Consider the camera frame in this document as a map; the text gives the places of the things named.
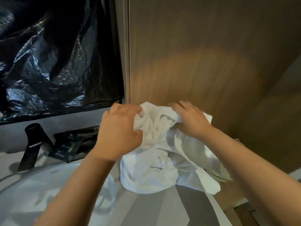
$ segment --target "left hand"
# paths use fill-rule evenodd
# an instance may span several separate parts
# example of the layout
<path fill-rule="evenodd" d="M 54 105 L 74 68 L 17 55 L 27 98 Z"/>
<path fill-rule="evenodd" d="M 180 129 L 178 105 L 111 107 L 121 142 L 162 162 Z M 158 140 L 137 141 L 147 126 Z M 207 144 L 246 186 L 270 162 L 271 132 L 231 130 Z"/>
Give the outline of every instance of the left hand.
<path fill-rule="evenodd" d="M 134 117 L 140 114 L 139 105 L 115 103 L 105 111 L 99 126 L 97 142 L 91 154 L 98 158 L 117 161 L 142 143 L 142 131 L 134 131 Z"/>

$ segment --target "forearm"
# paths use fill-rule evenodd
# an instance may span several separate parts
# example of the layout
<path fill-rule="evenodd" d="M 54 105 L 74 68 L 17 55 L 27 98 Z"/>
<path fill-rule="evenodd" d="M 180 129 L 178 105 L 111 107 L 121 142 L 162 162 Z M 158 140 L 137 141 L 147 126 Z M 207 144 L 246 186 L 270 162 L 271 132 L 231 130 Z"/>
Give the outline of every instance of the forearm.
<path fill-rule="evenodd" d="M 220 159 L 246 197 L 280 225 L 301 222 L 301 184 L 271 163 L 212 128 L 201 141 Z"/>
<path fill-rule="evenodd" d="M 113 166 L 113 161 L 97 158 L 90 152 L 35 226 L 88 225 L 97 196 Z"/>

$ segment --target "black trash bag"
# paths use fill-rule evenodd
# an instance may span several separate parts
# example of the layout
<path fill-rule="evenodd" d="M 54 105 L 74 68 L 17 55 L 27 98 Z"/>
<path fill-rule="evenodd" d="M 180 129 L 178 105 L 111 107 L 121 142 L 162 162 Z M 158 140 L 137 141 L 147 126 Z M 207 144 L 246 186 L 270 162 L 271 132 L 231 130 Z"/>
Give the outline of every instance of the black trash bag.
<path fill-rule="evenodd" d="M 100 0 L 0 0 L 3 121 L 105 108 L 124 96 Z"/>

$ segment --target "white sink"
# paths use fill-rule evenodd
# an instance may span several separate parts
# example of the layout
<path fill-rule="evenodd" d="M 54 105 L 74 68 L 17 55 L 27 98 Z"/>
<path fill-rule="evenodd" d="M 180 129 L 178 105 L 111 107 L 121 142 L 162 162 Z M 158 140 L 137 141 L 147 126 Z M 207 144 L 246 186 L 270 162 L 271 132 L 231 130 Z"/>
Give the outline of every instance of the white sink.
<path fill-rule="evenodd" d="M 69 163 L 49 166 L 1 190 L 0 226 L 33 225 L 78 165 Z M 115 182 L 109 175 L 97 198 L 89 225 L 106 225 L 115 197 Z"/>

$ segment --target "crumpled white cloth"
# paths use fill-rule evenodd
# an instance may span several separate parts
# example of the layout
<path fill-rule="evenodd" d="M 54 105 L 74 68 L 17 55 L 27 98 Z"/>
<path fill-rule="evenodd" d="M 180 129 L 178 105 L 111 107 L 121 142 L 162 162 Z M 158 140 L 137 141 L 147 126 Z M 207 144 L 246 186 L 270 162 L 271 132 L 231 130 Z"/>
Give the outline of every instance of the crumpled white cloth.
<path fill-rule="evenodd" d="M 204 169 L 219 173 L 220 161 L 200 141 L 171 128 L 181 119 L 171 107 L 140 105 L 134 129 L 141 129 L 139 148 L 124 155 L 120 163 L 121 184 L 138 194 L 151 194 L 174 185 L 216 194 L 220 186 Z M 212 116 L 205 114 L 209 122 Z"/>

